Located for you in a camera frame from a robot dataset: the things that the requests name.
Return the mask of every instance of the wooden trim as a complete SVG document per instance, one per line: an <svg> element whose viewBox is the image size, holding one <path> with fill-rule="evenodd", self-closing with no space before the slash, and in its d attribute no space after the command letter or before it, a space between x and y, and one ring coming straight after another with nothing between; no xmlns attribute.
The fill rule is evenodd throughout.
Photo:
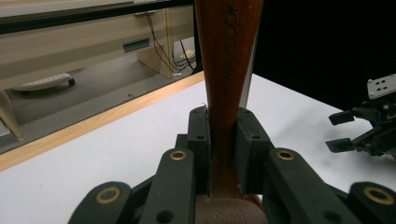
<svg viewBox="0 0 396 224"><path fill-rule="evenodd" d="M48 136L40 138L32 143L22 147L15 148L7 153L0 155L0 172L4 171L21 162L32 159L46 151L58 147L64 143L72 141L86 133L99 129L108 123L117 119L121 119L127 115L134 113L146 106L155 104L164 98L171 96L179 91L183 91L188 87L195 85L204 80L204 73L198 73L190 77L186 77L171 85L143 95L123 105L119 105L109 109L92 118L85 119L82 122L69 126L59 132L52 133Z"/></svg>
<svg viewBox="0 0 396 224"><path fill-rule="evenodd" d="M15 118L12 103L5 91L0 91L0 119L3 120L17 138L22 138L22 132Z"/></svg>

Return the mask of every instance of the wooden table edge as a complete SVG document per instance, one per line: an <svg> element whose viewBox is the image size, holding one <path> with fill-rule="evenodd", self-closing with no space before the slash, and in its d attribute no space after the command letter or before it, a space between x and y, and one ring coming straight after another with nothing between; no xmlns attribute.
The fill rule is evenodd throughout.
<svg viewBox="0 0 396 224"><path fill-rule="evenodd" d="M130 102L116 106L103 113L85 119L79 123L66 127L56 133L35 140L21 147L10 150L0 155L0 172L24 161L30 160L44 152L54 149L64 143L72 141L86 133L101 128L108 123L121 119L146 106L155 104L166 97L183 91L205 79L204 73L200 72L190 77L185 77L173 84L145 94Z"/></svg>

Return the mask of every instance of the black joint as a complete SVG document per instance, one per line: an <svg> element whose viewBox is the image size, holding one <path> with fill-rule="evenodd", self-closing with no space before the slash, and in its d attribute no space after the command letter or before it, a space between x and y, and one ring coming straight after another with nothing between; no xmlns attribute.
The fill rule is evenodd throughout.
<svg viewBox="0 0 396 224"><path fill-rule="evenodd" d="M353 121L355 119L353 118L352 112L350 110L347 110L344 112L330 115L329 120L332 123L332 125L337 125L340 123L347 123L347 122Z"/></svg>
<svg viewBox="0 0 396 224"><path fill-rule="evenodd" d="M208 194L211 149L209 121L205 106L197 107L190 112L188 133L183 138L185 138L187 148L194 153L196 193Z"/></svg>
<svg viewBox="0 0 396 224"><path fill-rule="evenodd" d="M355 150L355 145L350 138L342 138L326 142L327 147L331 152L346 152Z"/></svg>
<svg viewBox="0 0 396 224"><path fill-rule="evenodd" d="M131 196L131 188L121 182L107 182L92 189L78 205L69 224L122 223L133 212L125 212Z"/></svg>
<svg viewBox="0 0 396 224"><path fill-rule="evenodd" d="M262 192L262 161L273 147L271 139L254 114L245 108L239 108L234 163L243 193L259 194Z"/></svg>
<svg viewBox="0 0 396 224"><path fill-rule="evenodd" d="M192 223L193 173L194 155L190 150L175 148L163 153L139 223Z"/></svg>
<svg viewBox="0 0 396 224"><path fill-rule="evenodd" d="M362 223L394 223L396 193L372 182L355 183L346 204Z"/></svg>

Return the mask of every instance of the wooden tool handle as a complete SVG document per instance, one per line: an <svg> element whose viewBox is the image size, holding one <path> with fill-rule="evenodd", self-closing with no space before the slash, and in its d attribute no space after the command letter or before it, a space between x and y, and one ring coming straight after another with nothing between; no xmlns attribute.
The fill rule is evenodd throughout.
<svg viewBox="0 0 396 224"><path fill-rule="evenodd" d="M260 211L256 212L262 214L260 203L256 199L241 194L233 168L236 116L262 3L263 0L195 1L212 142L210 198L199 202L198 208L205 209L200 208L198 212L213 211L207 209L212 207L215 210L219 207L224 209L227 207L224 204L229 204L231 199L236 200L234 203L240 200L240 205L247 210L259 209ZM263 214L257 220L258 223L263 223ZM219 220L219 223L223 221L233 223L229 222L230 219Z"/></svg>

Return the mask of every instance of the floor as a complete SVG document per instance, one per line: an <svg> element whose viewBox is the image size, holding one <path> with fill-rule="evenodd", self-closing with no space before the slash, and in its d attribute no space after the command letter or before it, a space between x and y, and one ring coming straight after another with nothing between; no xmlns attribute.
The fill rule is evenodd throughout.
<svg viewBox="0 0 396 224"><path fill-rule="evenodd" d="M184 48L193 49L193 38L183 40ZM182 60L181 45L175 43L176 61ZM121 105L151 91L189 76L189 66L181 75L166 78L139 62L135 53L68 72L76 81L42 90L22 93L7 90L14 106L23 139L12 133L0 136L0 154L20 147L50 133Z"/></svg>

